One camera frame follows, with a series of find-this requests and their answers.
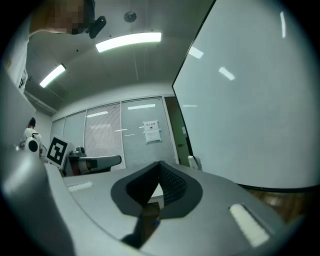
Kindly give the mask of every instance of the doorframe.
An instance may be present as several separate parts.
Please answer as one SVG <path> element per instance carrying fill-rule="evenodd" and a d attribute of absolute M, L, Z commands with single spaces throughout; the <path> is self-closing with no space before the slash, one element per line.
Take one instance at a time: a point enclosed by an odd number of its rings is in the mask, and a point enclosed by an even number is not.
<path fill-rule="evenodd" d="M 174 152 L 175 163 L 179 165 L 180 163 L 179 163 L 178 151 L 177 151 L 177 147 L 176 147 L 176 141 L 175 141 L 175 137 L 174 137 L 174 132 L 172 131 L 172 126 L 171 126 L 169 112 L 168 112 L 167 103 L 166 103 L 166 98 L 175 98 L 176 96 L 175 95 L 173 95 L 173 96 L 168 95 L 168 96 L 161 96 L 161 97 L 162 97 L 162 103 L 163 103 L 163 107 L 164 107 L 166 122 L 167 122 L 168 128 L 169 128 L 172 148 L 173 148 L 173 152 Z"/>

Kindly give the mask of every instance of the door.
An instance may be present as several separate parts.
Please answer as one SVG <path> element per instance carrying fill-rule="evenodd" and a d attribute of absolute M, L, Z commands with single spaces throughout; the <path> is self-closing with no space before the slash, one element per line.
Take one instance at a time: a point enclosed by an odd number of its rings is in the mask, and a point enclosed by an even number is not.
<path fill-rule="evenodd" d="M 185 125 L 179 109 L 177 98 L 166 97 L 165 103 L 171 122 L 174 143 L 179 158 L 179 164 L 189 167 L 188 156 L 190 156 L 190 152 L 185 135 Z"/>

